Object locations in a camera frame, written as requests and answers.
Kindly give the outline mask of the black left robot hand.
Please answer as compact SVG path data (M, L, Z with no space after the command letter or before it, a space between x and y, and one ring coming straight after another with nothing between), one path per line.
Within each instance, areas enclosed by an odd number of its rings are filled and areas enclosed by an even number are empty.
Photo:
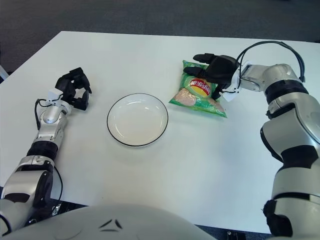
M55 88L62 91L61 100L72 105L74 108L85 111L89 104L89 94L92 93L90 82L81 67L71 70L61 76ZM76 90L85 89L82 97L75 98Z

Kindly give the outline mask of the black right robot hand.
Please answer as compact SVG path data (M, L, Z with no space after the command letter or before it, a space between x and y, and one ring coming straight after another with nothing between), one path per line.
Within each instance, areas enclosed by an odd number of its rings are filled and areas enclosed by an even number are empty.
M183 71L188 75L217 84L211 94L211 98L217 100L220 97L220 92L231 85L232 77L239 63L231 56L214 55L212 53L197 54L193 59L200 63L208 64L208 66L206 69L199 66L186 66Z

